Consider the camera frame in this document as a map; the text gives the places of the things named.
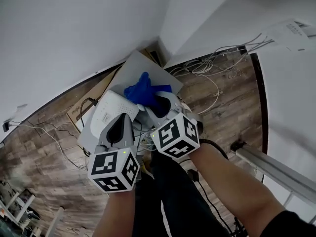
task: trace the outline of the black pants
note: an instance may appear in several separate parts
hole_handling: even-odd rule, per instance
[[[136,184],[133,237],[167,237],[161,201],[172,237],[229,237],[184,169],[169,157],[153,153],[154,180],[144,174]]]

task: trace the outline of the laminate flooring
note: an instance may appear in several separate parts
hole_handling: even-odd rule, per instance
[[[220,55],[214,64],[227,68],[239,59],[239,52],[235,52]],[[29,126],[46,122],[38,127],[44,128],[57,139],[67,157],[76,165],[86,166],[88,158],[77,146],[79,134],[68,120],[66,112],[104,76],[91,79],[68,91],[24,122]],[[188,74],[178,79],[184,83],[180,96],[193,112],[200,112],[215,101],[217,89],[208,78]],[[262,147],[259,92],[250,56],[247,55],[232,70],[211,76],[211,79],[219,87],[219,96],[214,106],[203,113],[204,133],[201,137],[217,142],[228,152],[230,161],[254,174],[254,169],[230,153],[229,149],[230,144],[239,137],[258,149]],[[49,123],[65,131],[57,131]],[[65,212],[57,226],[55,236],[75,236],[74,231],[77,232],[76,230],[81,226],[87,229],[86,234],[89,237],[92,236],[108,197],[88,180],[87,172],[77,169],[66,161],[54,140],[42,130],[18,127],[4,142],[5,147],[0,149],[1,179],[7,180],[17,190],[27,188],[35,194],[32,208],[41,216],[39,224],[43,228],[42,232],[45,233],[54,214],[62,206]],[[195,169],[190,161],[184,162],[182,166],[184,169]],[[201,183],[222,218],[234,231],[232,214],[219,201],[203,178]],[[198,184],[197,188],[204,197]]]

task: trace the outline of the white device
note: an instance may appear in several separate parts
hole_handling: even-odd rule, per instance
[[[139,109],[137,105],[133,104],[121,95],[108,90],[96,106],[90,125],[91,133],[96,138],[99,138],[103,129],[114,118],[122,113],[126,113],[133,122],[138,112]]]

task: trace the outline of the blue glove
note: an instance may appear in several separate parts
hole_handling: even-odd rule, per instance
[[[148,106],[151,109],[159,109],[158,101],[155,99],[157,91],[172,92],[170,85],[152,86],[147,72],[144,72],[134,86],[124,90],[125,97],[134,104]]]

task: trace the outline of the forearm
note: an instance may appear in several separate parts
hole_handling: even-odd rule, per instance
[[[131,237],[135,214],[135,191],[110,194],[93,237]]]
[[[224,206],[245,225],[250,236],[262,230],[284,207],[267,187],[226,160],[209,144],[190,158]]]

